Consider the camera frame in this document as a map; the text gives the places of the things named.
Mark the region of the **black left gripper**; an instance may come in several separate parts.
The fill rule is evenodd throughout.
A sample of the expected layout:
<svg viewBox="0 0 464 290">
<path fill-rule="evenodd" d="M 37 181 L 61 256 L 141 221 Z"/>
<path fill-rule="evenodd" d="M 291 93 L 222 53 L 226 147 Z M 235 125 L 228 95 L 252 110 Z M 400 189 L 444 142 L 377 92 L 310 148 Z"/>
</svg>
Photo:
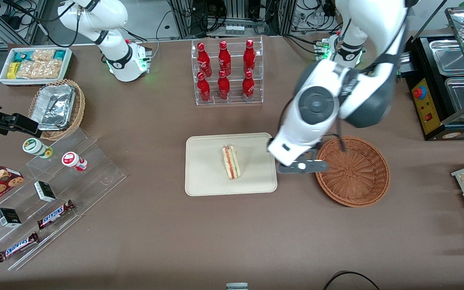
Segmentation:
<svg viewBox="0 0 464 290">
<path fill-rule="evenodd" d="M 322 147 L 322 145 L 323 145 L 323 143 L 322 143 L 322 141 L 320 141 L 316 145 L 314 145 L 312 148 L 307 150 L 304 153 L 304 159 L 307 162 L 311 162 L 311 161 L 314 162 L 316 160 L 320 160 L 320 158 L 319 158 L 319 150 Z"/>
</svg>

